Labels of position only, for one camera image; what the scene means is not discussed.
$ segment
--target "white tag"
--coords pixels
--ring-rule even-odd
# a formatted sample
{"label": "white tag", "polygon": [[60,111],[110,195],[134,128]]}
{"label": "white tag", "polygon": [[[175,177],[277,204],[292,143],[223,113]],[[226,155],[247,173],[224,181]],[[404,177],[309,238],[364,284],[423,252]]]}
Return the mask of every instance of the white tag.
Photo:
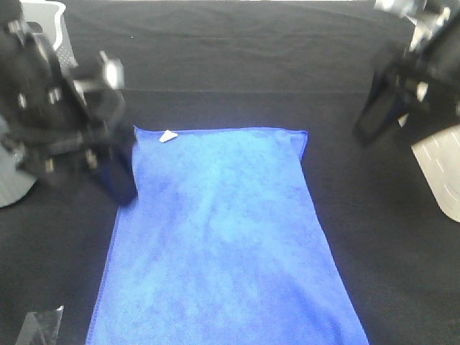
{"label": "white tag", "polygon": [[179,134],[177,133],[174,133],[172,131],[170,131],[169,129],[166,130],[165,133],[163,133],[163,135],[161,136],[160,138],[160,142],[167,142],[171,139],[174,139],[176,138],[176,136],[178,136]]}

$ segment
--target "black tabletop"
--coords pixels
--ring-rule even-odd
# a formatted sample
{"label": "black tabletop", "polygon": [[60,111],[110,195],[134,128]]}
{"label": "black tabletop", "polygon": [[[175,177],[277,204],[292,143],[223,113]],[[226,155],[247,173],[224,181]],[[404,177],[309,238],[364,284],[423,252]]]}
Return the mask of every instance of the black tabletop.
{"label": "black tabletop", "polygon": [[[460,226],[409,147],[390,133],[361,149],[351,135],[371,57],[409,42],[409,22],[365,1],[64,2],[77,60],[105,50],[124,63],[138,127],[306,129],[305,179],[371,344],[459,344]],[[116,207],[79,181],[0,210],[0,344],[27,311],[59,305],[59,344],[84,344]]]}

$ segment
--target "clear plastic piece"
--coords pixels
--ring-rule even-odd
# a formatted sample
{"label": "clear plastic piece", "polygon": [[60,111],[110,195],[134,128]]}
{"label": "clear plastic piece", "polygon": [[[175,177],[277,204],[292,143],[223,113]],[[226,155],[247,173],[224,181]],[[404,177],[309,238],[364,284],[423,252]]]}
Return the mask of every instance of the clear plastic piece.
{"label": "clear plastic piece", "polygon": [[26,314],[16,345],[56,345],[64,306]]}

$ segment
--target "microfiber cloth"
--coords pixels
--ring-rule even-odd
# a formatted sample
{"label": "microfiber cloth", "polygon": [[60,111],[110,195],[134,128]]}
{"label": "microfiber cloth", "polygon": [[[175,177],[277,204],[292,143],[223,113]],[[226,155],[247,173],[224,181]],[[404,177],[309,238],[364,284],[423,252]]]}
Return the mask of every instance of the microfiber cloth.
{"label": "microfiber cloth", "polygon": [[137,129],[87,345],[368,344],[300,166],[306,132]]}

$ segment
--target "table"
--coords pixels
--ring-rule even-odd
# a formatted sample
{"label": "table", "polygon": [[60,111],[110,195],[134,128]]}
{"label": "table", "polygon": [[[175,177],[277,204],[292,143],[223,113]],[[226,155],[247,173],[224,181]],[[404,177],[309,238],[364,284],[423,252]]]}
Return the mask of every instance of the table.
{"label": "table", "polygon": [[[124,63],[138,127],[308,130],[305,179],[370,343],[458,344],[460,226],[409,147],[351,135],[371,57],[409,42],[408,22],[367,1],[64,2],[77,60],[105,50]],[[27,311],[59,305],[59,344],[84,344],[116,207],[82,180],[0,210],[0,344]]]}

